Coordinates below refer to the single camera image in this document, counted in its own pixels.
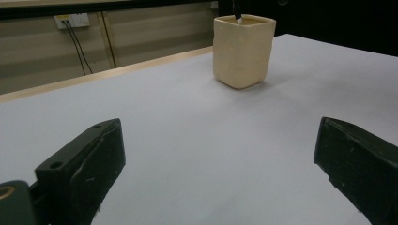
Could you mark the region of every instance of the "power outlet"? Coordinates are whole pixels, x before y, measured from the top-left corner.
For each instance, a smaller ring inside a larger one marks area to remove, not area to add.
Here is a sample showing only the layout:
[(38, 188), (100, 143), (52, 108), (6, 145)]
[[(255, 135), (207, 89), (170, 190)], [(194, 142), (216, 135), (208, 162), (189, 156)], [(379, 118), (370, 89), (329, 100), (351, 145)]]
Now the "power outlet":
[(69, 22), (71, 27), (82, 27), (89, 26), (90, 21), (88, 20), (87, 13), (79, 14), (68, 14), (68, 15), (57, 15), (54, 16), (56, 26), (58, 29), (67, 29), (63, 22)]

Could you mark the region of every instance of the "tabletop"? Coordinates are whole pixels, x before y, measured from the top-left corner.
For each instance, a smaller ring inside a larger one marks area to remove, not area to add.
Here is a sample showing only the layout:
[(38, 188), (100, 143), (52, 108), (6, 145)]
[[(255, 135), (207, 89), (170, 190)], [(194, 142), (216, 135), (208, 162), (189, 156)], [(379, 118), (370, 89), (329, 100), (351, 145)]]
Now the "tabletop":
[(370, 224), (314, 164), (322, 116), (398, 143), (397, 58), (273, 40), (264, 82), (235, 90), (212, 53), (0, 103), (0, 181), (120, 118), (126, 167), (93, 224)]

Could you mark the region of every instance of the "cable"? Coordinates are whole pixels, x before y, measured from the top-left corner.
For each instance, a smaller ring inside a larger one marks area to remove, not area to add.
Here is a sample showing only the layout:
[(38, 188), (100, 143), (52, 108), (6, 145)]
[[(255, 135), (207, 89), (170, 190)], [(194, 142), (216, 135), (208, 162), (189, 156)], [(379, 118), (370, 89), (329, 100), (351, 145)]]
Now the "cable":
[(76, 48), (77, 55), (79, 56), (80, 65), (82, 66), (83, 74), (85, 75), (84, 65), (83, 65), (83, 62), (82, 62), (82, 58), (80, 57), (79, 50), (77, 49), (76, 41), (74, 40), (73, 35), (72, 35), (72, 33), (70, 32), (69, 27), (67, 26), (67, 23), (66, 23), (65, 21), (62, 21), (62, 23), (67, 27), (68, 32), (69, 32), (69, 34), (70, 34), (70, 38), (72, 38), (72, 40), (73, 40), (73, 44), (74, 44), (74, 46), (75, 46), (75, 48)]
[(83, 57), (83, 59), (84, 59), (84, 61), (85, 61), (85, 64), (88, 66), (88, 69), (90, 69), (90, 72), (91, 72), (91, 74), (92, 74), (92, 73), (93, 73), (93, 70), (91, 70), (90, 65), (88, 65), (87, 60), (85, 59), (84, 52), (83, 52), (82, 46), (80, 45), (79, 39), (76, 37), (76, 34), (74, 33), (73, 28), (72, 28), (72, 26), (70, 25), (69, 21), (67, 21), (67, 24), (69, 25), (70, 30), (72, 31), (72, 34), (74, 35), (74, 37), (75, 37), (75, 39), (76, 39), (76, 41), (77, 41), (77, 44), (79, 45), (80, 52), (82, 53), (82, 57)]

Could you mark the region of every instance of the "dark background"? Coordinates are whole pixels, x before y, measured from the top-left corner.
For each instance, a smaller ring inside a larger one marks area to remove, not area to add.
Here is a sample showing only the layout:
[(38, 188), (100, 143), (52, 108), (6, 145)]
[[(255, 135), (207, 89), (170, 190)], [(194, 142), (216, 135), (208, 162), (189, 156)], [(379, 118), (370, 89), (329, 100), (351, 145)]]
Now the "dark background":
[[(387, 0), (240, 0), (242, 13), (277, 21), (276, 36), (291, 34), (398, 56), (398, 8)], [(232, 0), (219, 0), (220, 15)]]

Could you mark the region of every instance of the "cream-colored container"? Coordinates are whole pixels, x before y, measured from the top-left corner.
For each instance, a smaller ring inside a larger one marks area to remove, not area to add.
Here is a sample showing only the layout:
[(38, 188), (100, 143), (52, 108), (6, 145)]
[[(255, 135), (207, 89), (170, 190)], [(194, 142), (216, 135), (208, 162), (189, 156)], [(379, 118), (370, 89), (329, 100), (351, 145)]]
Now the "cream-colored container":
[(213, 73), (236, 89), (262, 82), (268, 71), (276, 21), (253, 15), (214, 19)]

